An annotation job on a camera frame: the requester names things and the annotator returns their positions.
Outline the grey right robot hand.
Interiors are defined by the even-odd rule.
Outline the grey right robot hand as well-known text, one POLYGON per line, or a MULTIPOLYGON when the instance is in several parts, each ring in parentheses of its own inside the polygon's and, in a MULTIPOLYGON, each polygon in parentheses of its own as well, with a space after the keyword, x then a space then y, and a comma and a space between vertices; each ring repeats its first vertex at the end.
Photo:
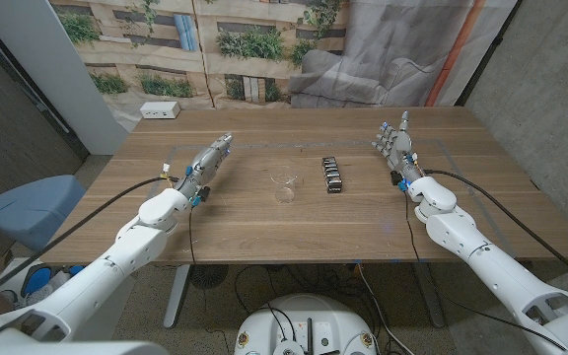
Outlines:
POLYGON ((407 191, 410 185, 422 178, 424 173, 416 167, 416 154, 412 149, 412 142, 407 132, 409 112, 406 110, 398 128, 393 128, 384 122, 380 126, 380 133, 372 146, 386 159, 390 168, 390 179, 401 191, 407 191))

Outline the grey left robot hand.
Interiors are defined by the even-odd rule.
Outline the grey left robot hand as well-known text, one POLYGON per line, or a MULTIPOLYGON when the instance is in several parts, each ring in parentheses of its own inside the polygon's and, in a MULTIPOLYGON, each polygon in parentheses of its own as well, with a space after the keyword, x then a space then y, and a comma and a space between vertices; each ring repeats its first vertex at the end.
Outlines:
POLYGON ((210 191, 208 183, 230 154, 233 139, 233 134, 228 132, 201 150, 186 168, 185 177, 176 183, 175 189, 187 198, 191 206, 197 206, 207 199, 210 191))

